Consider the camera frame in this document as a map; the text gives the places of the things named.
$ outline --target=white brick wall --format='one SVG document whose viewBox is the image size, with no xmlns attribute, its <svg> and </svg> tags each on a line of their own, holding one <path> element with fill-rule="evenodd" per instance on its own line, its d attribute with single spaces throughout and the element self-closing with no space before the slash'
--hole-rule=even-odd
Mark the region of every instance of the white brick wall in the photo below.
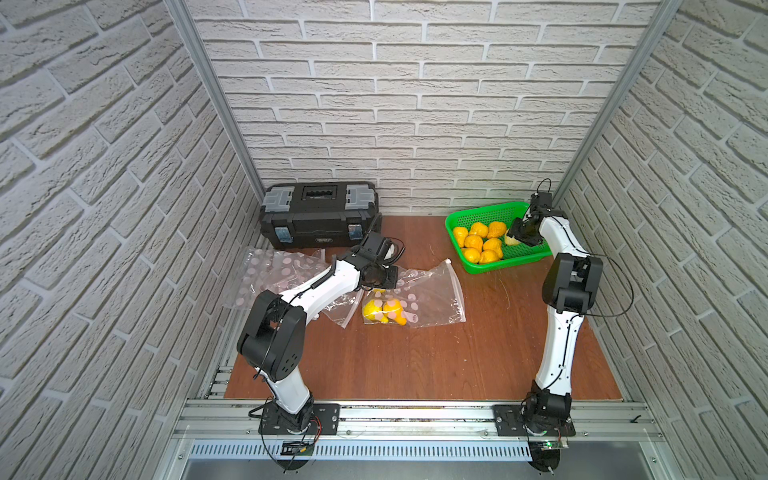
<svg viewBox="0 0 768 480">
<path fill-rule="evenodd" d="M 524 200 L 542 176 L 556 187 L 656 6 L 188 4 L 267 186 L 372 180 L 398 198 L 385 212 L 420 213 Z M 389 169 L 394 147 L 405 169 Z M 446 185 L 467 190 L 430 205 L 415 191 Z"/>
<path fill-rule="evenodd" d="M 163 2 L 0 4 L 0 478 L 150 478 L 256 235 Z"/>
<path fill-rule="evenodd" d="M 593 318 L 686 478 L 768 475 L 765 4 L 685 0 L 564 206 L 634 285 Z M 629 297 L 609 269 L 599 313 Z"/>
</svg>

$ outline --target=green plastic basket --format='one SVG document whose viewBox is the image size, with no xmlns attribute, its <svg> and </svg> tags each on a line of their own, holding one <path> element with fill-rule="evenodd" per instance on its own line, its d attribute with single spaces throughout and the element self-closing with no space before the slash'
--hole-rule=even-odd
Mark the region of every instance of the green plastic basket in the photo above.
<svg viewBox="0 0 768 480">
<path fill-rule="evenodd" d="M 464 264 L 464 270 L 469 273 L 491 272 L 500 268 L 507 268 L 508 266 L 538 262 L 542 258 L 552 255 L 547 242 L 537 245 L 536 247 L 529 247 L 522 243 L 520 245 L 509 247 L 504 245 L 503 237 L 500 239 L 502 241 L 502 252 L 504 254 L 503 260 L 488 263 L 487 265 L 476 265 L 468 262 L 462 255 L 462 249 L 458 246 L 456 239 L 453 237 L 454 228 L 465 227 L 469 230 L 469 227 L 471 227 L 474 222 L 482 222 L 485 225 L 488 225 L 489 223 L 496 221 L 506 223 L 507 228 L 509 228 L 515 218 L 522 218 L 525 215 L 526 210 L 528 210 L 528 204 L 525 202 L 509 202 L 508 204 L 473 208 L 471 210 L 464 210 L 448 215 L 448 218 L 445 219 L 445 229 L 448 231 L 448 236 L 451 238 L 456 253 L 458 253 L 458 258 L 460 258 Z"/>
</svg>

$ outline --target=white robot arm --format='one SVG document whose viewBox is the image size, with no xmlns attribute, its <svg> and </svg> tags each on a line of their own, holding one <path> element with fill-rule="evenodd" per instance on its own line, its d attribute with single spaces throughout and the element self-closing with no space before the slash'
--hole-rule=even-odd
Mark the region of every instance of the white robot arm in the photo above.
<svg viewBox="0 0 768 480">
<path fill-rule="evenodd" d="M 237 341 L 237 351 L 266 380 L 275 397 L 280 425 L 289 432 L 305 432 L 313 411 L 314 398 L 297 369 L 307 323 L 345 293 L 363 286 L 395 287 L 394 262 L 405 247 L 396 249 L 389 238 L 374 231 L 380 221 L 379 215 L 360 245 L 339 259 L 334 257 L 322 273 L 279 294 L 264 291 L 253 303 Z"/>
<path fill-rule="evenodd" d="M 531 195 L 525 217 L 515 219 L 505 237 L 530 247 L 547 240 L 554 262 L 541 298 L 547 303 L 547 339 L 521 416 L 529 432 L 561 429 L 571 414 L 571 367 L 576 337 L 585 313 L 594 305 L 603 270 L 602 260 L 584 250 L 565 213 L 551 207 L 549 192 Z"/>
</svg>

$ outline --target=lemon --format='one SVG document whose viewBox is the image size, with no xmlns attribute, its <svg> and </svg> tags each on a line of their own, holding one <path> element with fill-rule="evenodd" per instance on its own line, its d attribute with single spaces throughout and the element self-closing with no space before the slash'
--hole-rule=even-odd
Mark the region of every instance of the lemon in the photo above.
<svg viewBox="0 0 768 480">
<path fill-rule="evenodd" d="M 402 315 L 402 305 L 400 305 L 400 300 L 387 300 L 386 303 L 384 303 L 383 311 L 385 318 L 397 320 L 397 317 Z"/>
<path fill-rule="evenodd" d="M 501 260 L 504 258 L 504 254 L 502 252 L 502 241 L 498 238 L 489 238 L 485 241 L 485 243 L 482 244 L 482 249 L 484 252 L 490 251 L 490 252 L 496 252 L 496 256 Z"/>
<path fill-rule="evenodd" d="M 478 235 L 470 235 L 464 239 L 464 247 L 482 251 L 482 238 Z"/>
<path fill-rule="evenodd" d="M 470 263 L 477 263 L 480 261 L 480 252 L 474 248 L 462 248 L 462 255 Z"/>
<path fill-rule="evenodd" d="M 384 302 L 381 300 L 371 300 L 366 303 L 362 308 L 362 317 L 366 320 L 378 320 L 382 322 L 386 319 L 384 317 L 384 312 L 382 311 L 383 304 Z"/>
<path fill-rule="evenodd" d="M 456 239 L 456 243 L 461 248 L 464 248 L 464 239 L 469 235 L 469 230 L 464 227 L 456 227 L 453 229 L 453 237 Z"/>
<path fill-rule="evenodd" d="M 488 224 L 488 238 L 499 238 L 507 233 L 507 224 L 504 222 L 491 222 Z"/>
<path fill-rule="evenodd" d="M 498 238 L 489 238 L 482 244 L 483 251 L 485 250 L 498 250 L 502 248 L 502 241 Z"/>
<path fill-rule="evenodd" d="M 514 237 L 510 237 L 509 235 L 504 235 L 504 243 L 510 247 L 513 247 L 515 245 L 519 245 L 520 241 Z"/>
<path fill-rule="evenodd" d="M 498 262 L 498 254 L 493 250 L 486 250 L 480 255 L 480 264 L 486 265 L 488 263 Z"/>
<path fill-rule="evenodd" d="M 472 227 L 469 229 L 469 234 L 477 235 L 481 238 L 486 238 L 488 236 L 488 227 L 486 227 L 483 223 L 474 222 Z"/>
</svg>

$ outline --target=plastic bag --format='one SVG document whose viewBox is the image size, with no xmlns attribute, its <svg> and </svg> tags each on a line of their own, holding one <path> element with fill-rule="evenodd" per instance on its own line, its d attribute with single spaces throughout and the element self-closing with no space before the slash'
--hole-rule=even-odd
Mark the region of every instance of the plastic bag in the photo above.
<svg viewBox="0 0 768 480">
<path fill-rule="evenodd" d="M 373 289 L 361 305 L 363 322 L 369 324 L 419 327 L 467 321 L 464 293 L 450 259 L 429 271 L 401 270 L 396 288 Z"/>
<path fill-rule="evenodd" d="M 311 256 L 279 250 L 247 248 L 243 262 L 230 279 L 229 294 L 223 306 L 235 310 L 250 310 L 259 293 L 264 290 L 282 292 L 301 285 L 329 267 L 325 250 Z M 332 301 L 323 313 L 334 323 L 346 328 L 362 294 L 350 292 Z"/>
</svg>

